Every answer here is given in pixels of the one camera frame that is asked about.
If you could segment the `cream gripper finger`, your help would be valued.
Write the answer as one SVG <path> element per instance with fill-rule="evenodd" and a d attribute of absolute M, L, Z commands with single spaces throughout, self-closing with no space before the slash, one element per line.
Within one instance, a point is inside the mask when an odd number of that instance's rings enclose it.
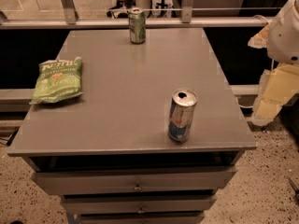
<path fill-rule="evenodd" d="M 248 42 L 248 46 L 255 49 L 263 49 L 268 44 L 269 25 L 266 25 L 259 33 L 254 35 Z"/>
<path fill-rule="evenodd" d="M 299 92 L 299 65 L 280 63 L 274 70 L 264 70 L 250 121 L 257 126 L 272 122 L 281 108 Z"/>

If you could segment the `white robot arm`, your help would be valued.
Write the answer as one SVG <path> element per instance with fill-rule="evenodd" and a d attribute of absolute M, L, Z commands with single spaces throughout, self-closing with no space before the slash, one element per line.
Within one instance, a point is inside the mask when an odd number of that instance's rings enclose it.
<path fill-rule="evenodd" d="M 254 125 L 265 126 L 299 92 L 299 0 L 288 0 L 248 46 L 266 48 L 272 60 L 271 69 L 261 75 L 250 118 Z"/>

